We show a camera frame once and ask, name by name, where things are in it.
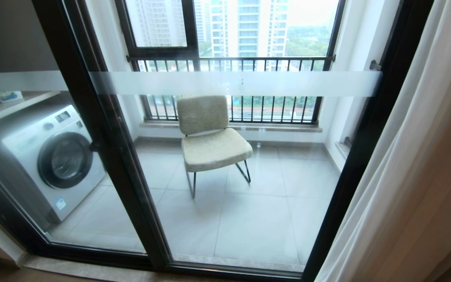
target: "washing machine control panel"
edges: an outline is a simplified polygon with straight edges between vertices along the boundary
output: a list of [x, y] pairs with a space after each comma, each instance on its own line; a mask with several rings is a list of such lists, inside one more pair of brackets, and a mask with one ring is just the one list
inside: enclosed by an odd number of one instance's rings
[[71, 123], [77, 123], [78, 119], [79, 114], [72, 105], [69, 105], [11, 134], [2, 142], [14, 154], [19, 154], [35, 145], [41, 145], [49, 136], [63, 130]]

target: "washing machine knob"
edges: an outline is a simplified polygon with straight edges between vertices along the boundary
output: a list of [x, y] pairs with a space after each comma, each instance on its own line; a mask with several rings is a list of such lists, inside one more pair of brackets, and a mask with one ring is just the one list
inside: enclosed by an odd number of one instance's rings
[[43, 129], [46, 131], [51, 130], [53, 127], [54, 127], [53, 123], [45, 123], [43, 125]]

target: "chair seat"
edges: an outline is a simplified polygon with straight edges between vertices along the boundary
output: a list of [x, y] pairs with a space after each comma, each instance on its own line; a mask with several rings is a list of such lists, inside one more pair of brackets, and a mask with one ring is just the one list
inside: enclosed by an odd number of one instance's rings
[[222, 168], [252, 156], [252, 146], [232, 128], [202, 136], [182, 139], [184, 161], [188, 172]]

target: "washing machine door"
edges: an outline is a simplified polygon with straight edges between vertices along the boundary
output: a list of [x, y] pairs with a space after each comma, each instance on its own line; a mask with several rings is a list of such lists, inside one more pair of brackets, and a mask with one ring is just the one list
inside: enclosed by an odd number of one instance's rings
[[67, 189], [80, 183], [90, 171], [93, 152], [90, 142], [76, 132], [62, 132], [41, 147], [38, 171], [52, 188]]

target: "frosted glass strip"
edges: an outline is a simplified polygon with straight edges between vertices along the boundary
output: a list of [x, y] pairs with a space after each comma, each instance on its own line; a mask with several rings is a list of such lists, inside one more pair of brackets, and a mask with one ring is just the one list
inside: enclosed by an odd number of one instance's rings
[[[92, 72], [99, 94], [368, 97], [381, 72]], [[0, 91], [67, 91], [60, 71], [0, 73]]]

